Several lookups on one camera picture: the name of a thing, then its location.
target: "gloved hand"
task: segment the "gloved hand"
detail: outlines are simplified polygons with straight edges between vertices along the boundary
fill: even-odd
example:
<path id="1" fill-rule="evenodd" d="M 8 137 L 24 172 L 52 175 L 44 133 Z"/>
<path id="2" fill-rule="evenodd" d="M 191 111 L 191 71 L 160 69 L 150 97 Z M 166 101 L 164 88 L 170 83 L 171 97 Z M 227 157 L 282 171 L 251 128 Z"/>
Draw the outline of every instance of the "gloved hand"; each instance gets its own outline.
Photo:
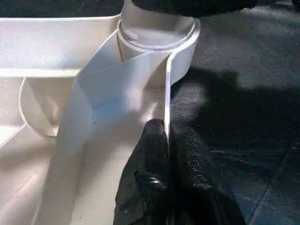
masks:
<path id="1" fill-rule="evenodd" d="M 114 225 L 165 225 L 172 204 L 170 156 L 162 120 L 146 123 L 121 175 Z"/>
<path id="2" fill-rule="evenodd" d="M 184 123 L 150 120 L 128 160 L 116 195 L 114 225 L 245 224 L 210 149 Z"/>
<path id="3" fill-rule="evenodd" d="M 142 9 L 184 16 L 209 16 L 253 8 L 256 0 L 132 0 Z"/>

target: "plastic compartment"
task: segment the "plastic compartment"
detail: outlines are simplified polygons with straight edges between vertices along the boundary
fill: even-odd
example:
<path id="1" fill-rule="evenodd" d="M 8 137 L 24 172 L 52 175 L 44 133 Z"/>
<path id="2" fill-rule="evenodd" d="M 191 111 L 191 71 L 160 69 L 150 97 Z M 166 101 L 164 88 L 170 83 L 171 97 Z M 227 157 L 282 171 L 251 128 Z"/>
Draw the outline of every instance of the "plastic compartment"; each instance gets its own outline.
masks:
<path id="1" fill-rule="evenodd" d="M 119 15 L 0 18 L 0 225 L 31 223 L 55 142 L 45 138 L 45 131 L 57 127 L 71 80 L 115 30 L 118 20 Z M 20 86 L 24 88 L 21 95 Z M 23 95 L 25 89 L 29 94 Z M 43 104 L 35 102 L 34 94 Z M 46 109 L 43 113 L 54 126 L 42 127 L 43 136 L 39 135 L 24 124 L 20 105 L 23 119 L 37 131 L 41 117 L 28 115 L 36 115 L 38 108 Z"/>
<path id="2" fill-rule="evenodd" d="M 24 78 L 19 105 L 25 123 L 44 137 L 56 137 L 73 81 L 72 77 Z"/>
<path id="3" fill-rule="evenodd" d="M 178 48 L 126 61 L 117 32 L 105 41 L 74 81 L 34 225 L 113 223 L 122 169 L 146 121 L 164 119 L 168 133 L 171 84 L 187 72 L 199 33 L 197 20 Z"/>

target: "black knit glove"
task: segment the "black knit glove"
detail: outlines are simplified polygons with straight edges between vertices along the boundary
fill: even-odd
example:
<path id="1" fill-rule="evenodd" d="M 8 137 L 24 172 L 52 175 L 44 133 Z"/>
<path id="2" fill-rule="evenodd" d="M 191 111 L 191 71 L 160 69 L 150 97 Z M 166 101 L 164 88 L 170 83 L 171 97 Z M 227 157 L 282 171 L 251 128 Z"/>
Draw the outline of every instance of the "black knit glove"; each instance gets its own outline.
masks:
<path id="1" fill-rule="evenodd" d="M 253 8 L 256 0 L 132 0 L 149 11 L 184 16 L 209 16 Z"/>
<path id="2" fill-rule="evenodd" d="M 123 170 L 114 225 L 166 225 L 172 205 L 170 158 L 162 120 L 147 122 Z"/>
<path id="3" fill-rule="evenodd" d="M 188 125 L 147 122 L 116 195 L 114 225 L 242 225 L 243 216 L 210 149 Z"/>

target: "hand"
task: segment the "hand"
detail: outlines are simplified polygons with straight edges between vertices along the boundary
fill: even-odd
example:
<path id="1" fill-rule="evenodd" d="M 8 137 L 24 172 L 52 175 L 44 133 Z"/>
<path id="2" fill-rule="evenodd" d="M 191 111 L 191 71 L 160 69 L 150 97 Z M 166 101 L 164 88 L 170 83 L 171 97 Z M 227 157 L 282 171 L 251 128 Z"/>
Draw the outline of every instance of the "hand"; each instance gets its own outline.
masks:
<path id="1" fill-rule="evenodd" d="M 132 0 L 138 7 L 160 13 L 209 16 L 253 8 L 256 0 Z"/>
<path id="2" fill-rule="evenodd" d="M 162 120 L 146 123 L 121 175 L 114 225 L 165 225 L 172 203 L 170 157 Z"/>
<path id="3" fill-rule="evenodd" d="M 242 225 L 243 216 L 208 145 L 188 125 L 147 122 L 116 195 L 114 225 Z"/>

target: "curved plastic edge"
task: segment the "curved plastic edge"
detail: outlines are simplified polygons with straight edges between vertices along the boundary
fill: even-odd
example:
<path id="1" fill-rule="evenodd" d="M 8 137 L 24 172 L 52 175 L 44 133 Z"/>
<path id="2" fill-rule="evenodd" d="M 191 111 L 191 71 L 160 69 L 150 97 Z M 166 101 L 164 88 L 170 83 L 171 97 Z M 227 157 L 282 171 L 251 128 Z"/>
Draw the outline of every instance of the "curved plastic edge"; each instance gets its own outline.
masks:
<path id="1" fill-rule="evenodd" d="M 36 129 L 30 122 L 28 122 L 28 120 L 26 119 L 24 113 L 23 113 L 23 110 L 22 110 L 22 93 L 23 93 L 23 90 L 24 90 L 24 86 L 26 84 L 26 77 L 23 78 L 22 80 L 22 83 L 21 83 L 21 86 L 20 86 L 20 91 L 19 91 L 19 99 L 18 99 L 18 107 L 19 107 L 19 112 L 20 112 L 20 115 L 21 115 L 21 118 L 23 120 L 23 122 L 30 128 L 32 128 L 35 132 L 37 132 L 39 135 L 41 135 L 42 137 L 44 138 L 55 138 L 55 136 L 53 135 L 46 135 L 44 134 L 43 132 L 41 132 L 39 129 Z"/>
<path id="2" fill-rule="evenodd" d="M 165 76 L 165 132 L 169 138 L 170 133 L 170 104 L 171 86 L 183 78 L 187 73 L 201 32 L 201 24 L 195 19 L 195 31 L 192 36 L 181 46 L 176 48 L 169 56 Z"/>

